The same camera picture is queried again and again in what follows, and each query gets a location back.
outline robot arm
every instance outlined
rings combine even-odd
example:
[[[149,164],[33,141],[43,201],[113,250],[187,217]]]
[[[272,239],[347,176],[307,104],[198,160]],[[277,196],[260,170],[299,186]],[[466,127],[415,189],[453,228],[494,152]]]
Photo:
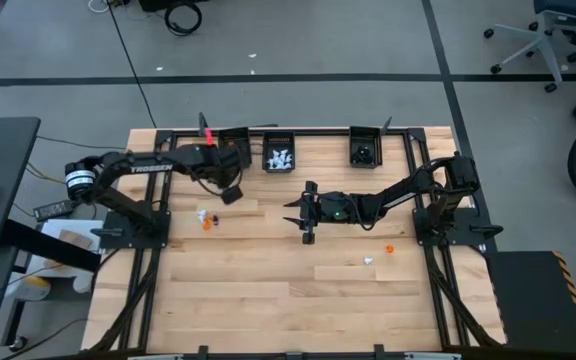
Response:
[[[169,152],[118,153],[89,156],[66,165],[66,186],[71,200],[99,203],[143,227],[156,224],[152,204],[134,201],[111,185],[123,175],[176,171],[188,175],[225,204],[240,199],[241,158],[237,147],[219,149],[214,145],[182,145]],[[208,189],[201,180],[219,187]]]
[[[445,186],[433,180],[433,172],[440,167],[446,173]],[[359,224],[364,230],[371,230],[388,210],[416,195],[433,193],[438,195],[438,199],[428,206],[428,226],[441,232],[452,224],[452,214],[461,199],[472,195],[479,187],[474,160],[457,154],[422,165],[411,176],[378,194],[344,194],[336,191],[319,194],[316,183],[306,182],[301,198],[284,205],[300,207],[300,219],[285,219],[306,232],[304,244],[312,244],[312,230],[319,223]]]

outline wooden tabletop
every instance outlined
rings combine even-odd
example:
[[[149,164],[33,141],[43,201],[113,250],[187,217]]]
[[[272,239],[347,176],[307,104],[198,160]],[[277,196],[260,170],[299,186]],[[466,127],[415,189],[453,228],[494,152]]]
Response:
[[[450,127],[427,127],[430,157],[451,156]],[[132,130],[128,148],[152,151],[156,130]],[[204,143],[187,138],[183,143]],[[375,228],[320,224],[316,244],[301,244],[297,226],[282,219],[299,209],[307,180],[319,191],[376,193],[409,175],[403,141],[384,136],[383,166],[348,165],[348,138],[297,137],[296,169],[267,174],[261,156],[244,173],[244,198],[225,206],[186,176],[173,175],[169,246],[162,252],[149,353],[346,352],[439,350],[440,342],[423,250],[417,245],[414,202],[390,210]],[[252,138],[253,153],[261,138]],[[421,164],[416,154],[417,164]],[[442,181],[442,174],[437,174]],[[125,176],[119,190],[143,199],[147,176]],[[220,224],[202,229],[198,210],[217,212]],[[388,254],[386,246],[394,253]],[[452,247],[461,298],[491,336],[505,342],[484,258]],[[122,250],[97,277],[82,348],[96,343],[126,300],[134,250]],[[370,265],[364,257],[373,258]],[[437,255],[441,266],[441,257]],[[453,343],[452,310],[444,306]],[[136,311],[136,329],[141,309]],[[132,331],[131,343],[136,343]]]

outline floor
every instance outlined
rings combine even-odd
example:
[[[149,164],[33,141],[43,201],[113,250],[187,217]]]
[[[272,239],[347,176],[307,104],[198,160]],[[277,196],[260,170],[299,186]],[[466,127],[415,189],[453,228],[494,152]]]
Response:
[[[39,117],[44,136],[122,146],[131,128],[151,127],[150,119],[110,14],[86,4],[6,3],[0,116]],[[523,44],[504,34],[481,36],[494,23],[526,27],[535,19],[530,1],[211,0],[200,7],[202,27],[185,38],[168,33],[136,1],[115,9],[159,127],[194,127],[199,111],[211,126],[378,126],[389,116],[392,125],[453,126],[477,161],[493,222],[505,228],[498,247],[558,250],[576,283],[576,191],[566,173],[576,81],[552,94],[540,77],[502,81],[503,74],[547,74],[539,56],[509,64],[494,81],[490,66]],[[559,55],[565,74],[576,73],[566,53]],[[61,176],[66,162],[98,153],[37,140],[31,162]],[[63,186],[26,175],[20,207],[66,197]],[[76,216],[92,214],[81,208]],[[16,209],[10,216],[33,224]],[[30,304],[21,333],[41,339],[85,317],[88,304],[85,297]],[[19,358],[72,354],[83,327]],[[0,358],[7,354],[0,347]]]

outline black tray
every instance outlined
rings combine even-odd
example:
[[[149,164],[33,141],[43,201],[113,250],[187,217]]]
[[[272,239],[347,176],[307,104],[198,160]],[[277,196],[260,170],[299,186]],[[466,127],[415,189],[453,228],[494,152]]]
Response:
[[[353,155],[360,147],[365,147],[372,155],[370,162],[360,162],[353,159]],[[350,127],[350,166],[357,168],[374,169],[382,165],[381,129],[373,127]]]
[[[272,151],[288,149],[292,154],[292,167],[290,169],[271,169],[268,159],[272,158]],[[264,132],[264,145],[261,156],[261,167],[267,173],[289,173],[297,166],[297,153],[295,152],[295,133],[292,131],[266,131]]]
[[[243,155],[243,168],[246,169],[252,164],[252,152],[250,150],[250,135],[248,134],[248,128],[233,128],[219,130],[219,135],[217,136],[217,143],[220,148],[226,146],[238,146],[241,154]]]

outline office chair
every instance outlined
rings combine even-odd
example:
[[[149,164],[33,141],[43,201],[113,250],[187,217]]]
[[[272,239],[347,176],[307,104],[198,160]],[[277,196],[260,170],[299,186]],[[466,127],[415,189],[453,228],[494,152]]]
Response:
[[[510,34],[530,40],[530,42],[519,51],[510,55],[501,63],[493,65],[490,68],[490,72],[497,74],[504,65],[517,59],[519,56],[525,55],[526,57],[532,57],[535,51],[539,51],[548,66],[548,70],[550,70],[550,73],[555,79],[555,82],[544,87],[546,92],[551,93],[557,90],[557,86],[563,82],[559,64],[557,63],[557,56],[555,55],[551,42],[552,34],[554,30],[568,30],[576,33],[576,0],[533,0],[533,5],[535,14],[541,19],[541,23],[544,24],[545,29],[543,32],[537,31],[539,29],[539,22],[537,21],[531,23],[528,26],[528,30],[495,24],[494,29],[486,29],[486,31],[484,31],[484,37],[486,39],[490,39],[495,34],[495,30],[504,30]],[[569,42],[566,42],[565,46],[572,50],[572,53],[567,56],[567,60],[569,62],[575,62],[576,46]]]

